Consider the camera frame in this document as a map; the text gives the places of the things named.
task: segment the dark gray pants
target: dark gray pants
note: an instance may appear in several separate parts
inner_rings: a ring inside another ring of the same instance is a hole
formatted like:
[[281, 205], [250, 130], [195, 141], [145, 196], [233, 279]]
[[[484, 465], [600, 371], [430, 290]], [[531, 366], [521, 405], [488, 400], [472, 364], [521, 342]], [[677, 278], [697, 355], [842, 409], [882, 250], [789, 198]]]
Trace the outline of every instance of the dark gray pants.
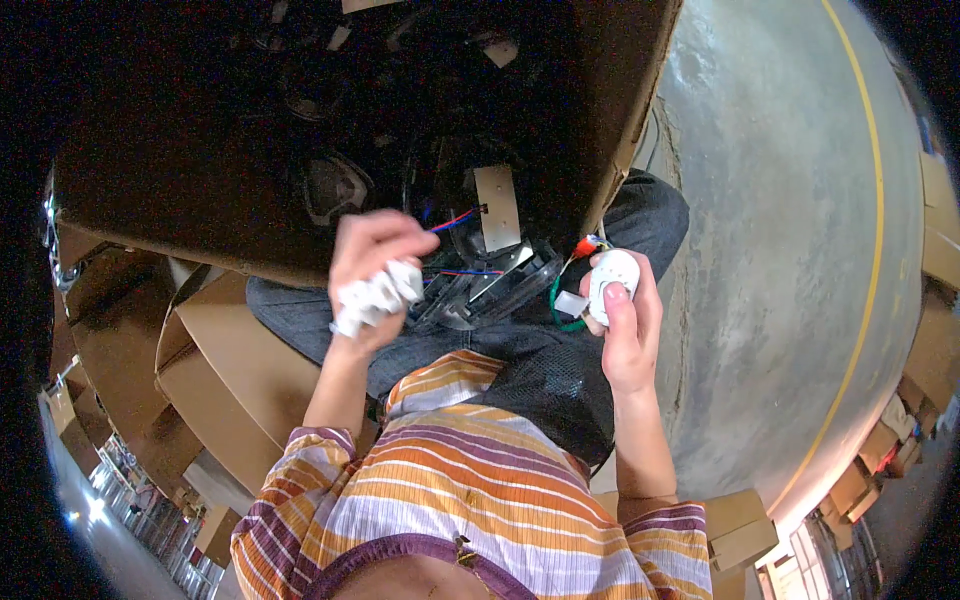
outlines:
[[[654, 277], [663, 276], [686, 236], [688, 209], [679, 191], [633, 170], [604, 218], [607, 239], [618, 248], [650, 258]], [[577, 293], [586, 260], [570, 265], [562, 287]], [[536, 424], [547, 437], [587, 465], [605, 460], [612, 448], [610, 385], [600, 368], [603, 341], [585, 330], [553, 325], [544, 295], [510, 319], [473, 331], [436, 327], [403, 331], [377, 352], [367, 393], [383, 399], [408, 373], [458, 349], [471, 349], [508, 363], [475, 404], [496, 406]], [[332, 334], [330, 299], [323, 288], [292, 288], [259, 277], [247, 284], [254, 316], [292, 348], [322, 364]]]

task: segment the orange and purple striped shirt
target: orange and purple striped shirt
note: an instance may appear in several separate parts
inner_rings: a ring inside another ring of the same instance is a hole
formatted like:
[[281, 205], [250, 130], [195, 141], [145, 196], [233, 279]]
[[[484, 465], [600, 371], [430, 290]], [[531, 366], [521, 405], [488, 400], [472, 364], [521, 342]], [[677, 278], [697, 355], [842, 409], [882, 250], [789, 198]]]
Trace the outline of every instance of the orange and purple striped shirt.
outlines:
[[247, 597], [326, 598], [375, 561], [466, 551], [497, 597], [710, 598], [703, 507], [618, 524], [533, 423], [469, 404], [502, 367], [460, 350], [404, 377], [362, 459], [346, 429], [294, 430], [233, 532]]

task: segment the crumpled white paper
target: crumpled white paper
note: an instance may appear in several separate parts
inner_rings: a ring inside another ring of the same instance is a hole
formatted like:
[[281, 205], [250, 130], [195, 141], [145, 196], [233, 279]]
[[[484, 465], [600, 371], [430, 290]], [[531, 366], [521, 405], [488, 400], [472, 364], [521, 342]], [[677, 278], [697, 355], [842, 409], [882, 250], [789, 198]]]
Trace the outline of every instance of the crumpled white paper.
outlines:
[[377, 326], [387, 315], [423, 300], [423, 273], [413, 265], [391, 260], [386, 271], [341, 287], [337, 300], [341, 306], [330, 330], [355, 338], [364, 324]]

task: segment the yellow floor line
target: yellow floor line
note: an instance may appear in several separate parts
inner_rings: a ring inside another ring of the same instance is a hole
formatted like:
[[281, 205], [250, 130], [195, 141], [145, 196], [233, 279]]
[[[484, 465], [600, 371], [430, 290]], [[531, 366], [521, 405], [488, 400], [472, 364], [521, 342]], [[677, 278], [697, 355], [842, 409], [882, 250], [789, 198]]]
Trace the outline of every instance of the yellow floor line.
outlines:
[[850, 59], [850, 65], [853, 67], [853, 74], [856, 77], [856, 84], [860, 88], [863, 110], [867, 114], [870, 144], [874, 147], [874, 171], [876, 174], [876, 239], [874, 241], [874, 266], [870, 272], [870, 287], [867, 288], [867, 301], [863, 308], [863, 321], [860, 323], [860, 333], [856, 336], [856, 345], [853, 346], [853, 354], [850, 357], [850, 363], [847, 365], [847, 372], [844, 373], [843, 382], [840, 384], [840, 389], [837, 391], [833, 403], [830, 404], [830, 410], [827, 411], [827, 418], [824, 420], [824, 424], [820, 427], [820, 431], [817, 432], [817, 437], [813, 439], [813, 445], [810, 446], [806, 456], [804, 456], [804, 461], [797, 467], [797, 472], [793, 474], [789, 483], [783, 488], [780, 497], [770, 506], [770, 509], [767, 511], [768, 514], [774, 512], [797, 483], [797, 480], [800, 479], [800, 475], [804, 472], [804, 469], [810, 464], [810, 460], [813, 459], [814, 453], [816, 453], [817, 448], [820, 447], [820, 442], [823, 441], [824, 435], [827, 433], [827, 428], [833, 420], [833, 416], [836, 415], [837, 408], [840, 406], [840, 401], [843, 400], [847, 387], [850, 385], [850, 380], [853, 378], [853, 371], [856, 369], [857, 360], [860, 358], [860, 351], [863, 349], [863, 342], [867, 337], [867, 328], [870, 326], [870, 316], [874, 312], [876, 283], [880, 278], [880, 255], [883, 251], [883, 167], [880, 164], [880, 142], [876, 136], [874, 109], [870, 103], [870, 94], [867, 93], [867, 85], [863, 80], [863, 71], [860, 70], [860, 62], [856, 59], [856, 54], [853, 52], [853, 47], [850, 44], [850, 39], [847, 37], [847, 32], [844, 31], [843, 25], [840, 24], [840, 19], [837, 18], [837, 14], [833, 11], [830, 2], [828, 0], [821, 0], [821, 2], [824, 5], [824, 9], [827, 10], [830, 20], [833, 21], [837, 34], [840, 35], [840, 40], [843, 41], [844, 48], [847, 50], [847, 58]]

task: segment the right hand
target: right hand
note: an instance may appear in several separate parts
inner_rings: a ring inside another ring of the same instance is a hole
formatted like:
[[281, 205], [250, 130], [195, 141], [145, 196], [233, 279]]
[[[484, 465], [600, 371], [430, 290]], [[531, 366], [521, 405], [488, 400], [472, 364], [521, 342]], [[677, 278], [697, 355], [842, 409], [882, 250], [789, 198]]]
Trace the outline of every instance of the right hand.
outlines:
[[[431, 253], [439, 245], [436, 233], [424, 231], [416, 219], [396, 210], [344, 216], [337, 227], [328, 285], [334, 318], [340, 312], [337, 293], [342, 286], [369, 279], [383, 271], [389, 260], [419, 267], [417, 257]], [[341, 340], [345, 336], [336, 336], [338, 348], [346, 344], [360, 354], [373, 354], [396, 339], [405, 317], [406, 311], [400, 311], [386, 316], [376, 327], [365, 325], [355, 339]]]
[[[650, 259], [639, 252], [625, 251], [640, 266], [640, 280], [630, 295], [620, 283], [604, 289], [604, 307], [610, 327], [604, 333], [603, 373], [610, 381], [614, 397], [653, 393], [657, 352], [660, 348], [660, 321], [663, 305], [657, 293]], [[599, 254], [590, 259], [596, 266]], [[590, 273], [580, 281], [580, 295], [588, 298]]]

